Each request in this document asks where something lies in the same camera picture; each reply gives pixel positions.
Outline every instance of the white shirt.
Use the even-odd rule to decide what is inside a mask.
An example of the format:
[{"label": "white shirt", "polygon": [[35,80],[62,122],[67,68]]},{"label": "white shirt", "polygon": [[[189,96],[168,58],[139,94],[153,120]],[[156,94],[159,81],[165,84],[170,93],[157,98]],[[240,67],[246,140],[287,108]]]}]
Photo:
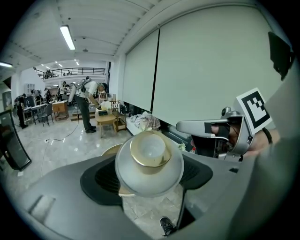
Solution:
[{"label": "white shirt", "polygon": [[65,87],[63,86],[63,84],[60,86],[60,94],[64,94],[65,93]]},{"label": "white shirt", "polygon": [[82,98],[89,98],[89,93],[93,95],[97,90],[98,83],[96,83],[95,81],[90,81],[86,83],[84,87],[86,88],[85,92],[82,92],[80,89],[77,89],[76,95]]}]

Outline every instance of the black chair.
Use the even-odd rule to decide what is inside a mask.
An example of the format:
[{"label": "black chair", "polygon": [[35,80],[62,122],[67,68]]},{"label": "black chair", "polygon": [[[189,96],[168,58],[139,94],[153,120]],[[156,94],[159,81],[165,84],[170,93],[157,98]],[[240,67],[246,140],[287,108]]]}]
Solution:
[{"label": "black chair", "polygon": [[46,106],[45,111],[42,112],[42,114],[38,116],[38,118],[40,118],[42,120],[43,126],[44,126],[44,118],[46,118],[46,122],[48,123],[48,126],[50,126],[49,125],[49,120],[48,120],[48,116],[50,116],[50,115],[51,115],[52,123],[54,123],[53,122],[53,117],[52,117],[52,112],[53,112],[52,103],[49,103]]}]

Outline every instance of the wrist strap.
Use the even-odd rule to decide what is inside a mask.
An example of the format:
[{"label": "wrist strap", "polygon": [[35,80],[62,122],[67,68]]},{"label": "wrist strap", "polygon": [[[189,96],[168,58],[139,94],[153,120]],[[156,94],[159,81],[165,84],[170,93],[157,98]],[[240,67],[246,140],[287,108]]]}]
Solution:
[{"label": "wrist strap", "polygon": [[266,134],[266,136],[268,138],[268,141],[269,141],[269,144],[273,143],[272,136],[271,136],[270,132],[265,127],[262,129],[262,131]]}]

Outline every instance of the ceiling light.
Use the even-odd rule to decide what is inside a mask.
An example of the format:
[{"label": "ceiling light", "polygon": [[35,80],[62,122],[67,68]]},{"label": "ceiling light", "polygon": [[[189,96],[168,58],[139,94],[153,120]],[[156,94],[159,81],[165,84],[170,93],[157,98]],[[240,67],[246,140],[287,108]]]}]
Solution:
[{"label": "ceiling light", "polygon": [[71,38],[69,26],[68,25],[61,26],[60,30],[61,30],[62,35],[65,38],[65,41],[67,42],[69,49],[75,50],[75,46],[74,46],[72,38]]},{"label": "ceiling light", "polygon": [[13,65],[11,65],[10,63],[7,63],[7,62],[0,62],[0,66],[8,67],[8,68],[12,68],[13,67]]}]

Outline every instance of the dark pants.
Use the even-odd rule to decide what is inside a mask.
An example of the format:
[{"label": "dark pants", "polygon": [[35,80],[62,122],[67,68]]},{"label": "dark pants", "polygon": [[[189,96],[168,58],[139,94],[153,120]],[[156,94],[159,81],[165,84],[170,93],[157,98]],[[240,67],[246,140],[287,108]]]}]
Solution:
[{"label": "dark pants", "polygon": [[25,126],[23,112],[18,110],[17,113],[18,113],[19,120],[20,120],[20,127],[23,128]]},{"label": "dark pants", "polygon": [[40,100],[41,100],[40,96],[37,96],[37,98],[36,98],[37,105],[41,105]]},{"label": "dark pants", "polygon": [[75,95],[74,98],[77,103],[77,107],[80,109],[85,131],[91,129],[92,125],[90,124],[89,103],[84,97]]}]

